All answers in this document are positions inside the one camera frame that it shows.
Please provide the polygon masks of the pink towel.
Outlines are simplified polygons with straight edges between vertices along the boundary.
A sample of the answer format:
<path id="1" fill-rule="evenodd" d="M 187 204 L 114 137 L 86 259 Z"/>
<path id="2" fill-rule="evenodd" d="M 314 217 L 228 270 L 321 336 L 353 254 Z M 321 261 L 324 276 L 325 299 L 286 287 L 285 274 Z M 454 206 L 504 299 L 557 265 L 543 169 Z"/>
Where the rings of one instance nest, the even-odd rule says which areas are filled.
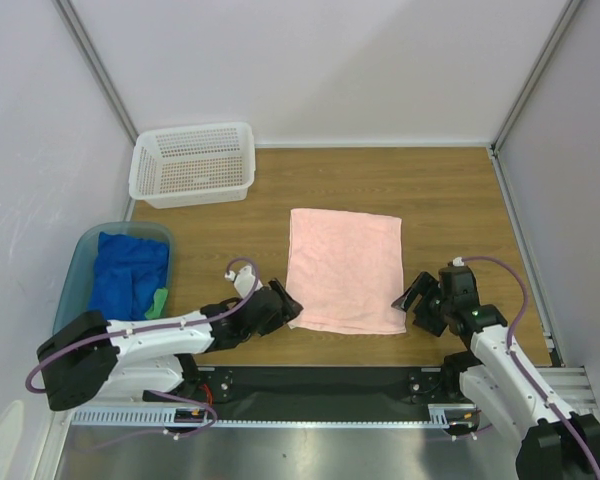
<path id="1" fill-rule="evenodd" d="M 286 288 L 303 311 L 292 329 L 344 335 L 398 335 L 405 314 L 397 217 L 296 208 L 290 214 Z"/>

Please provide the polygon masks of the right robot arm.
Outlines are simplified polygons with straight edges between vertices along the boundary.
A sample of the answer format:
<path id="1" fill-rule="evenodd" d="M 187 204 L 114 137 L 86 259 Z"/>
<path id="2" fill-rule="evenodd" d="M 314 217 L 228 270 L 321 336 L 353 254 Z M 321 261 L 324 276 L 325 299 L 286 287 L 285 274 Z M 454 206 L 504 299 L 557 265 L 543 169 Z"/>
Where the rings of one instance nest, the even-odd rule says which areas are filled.
<path id="1" fill-rule="evenodd" d="M 481 302 L 466 258 L 437 275 L 421 272 L 392 304 L 414 314 L 414 325 L 464 344 L 445 357 L 443 395 L 470 400 L 513 447 L 520 479 L 600 479 L 600 422 L 580 414 L 550 386 L 515 338 L 514 326 Z"/>

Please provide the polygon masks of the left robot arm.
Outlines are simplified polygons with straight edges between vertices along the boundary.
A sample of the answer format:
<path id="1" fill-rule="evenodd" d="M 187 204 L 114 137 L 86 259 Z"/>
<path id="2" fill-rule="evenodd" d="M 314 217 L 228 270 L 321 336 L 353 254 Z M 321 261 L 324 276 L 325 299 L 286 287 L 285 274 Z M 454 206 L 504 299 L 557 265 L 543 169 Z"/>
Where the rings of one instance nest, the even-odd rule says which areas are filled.
<path id="1" fill-rule="evenodd" d="M 233 349 L 254 335 L 268 335 L 302 310 L 273 279 L 171 318 L 118 321 L 86 311 L 39 346 L 40 391 L 53 411 L 105 397 L 153 399 L 165 393 L 188 400 L 200 388 L 195 355 Z"/>

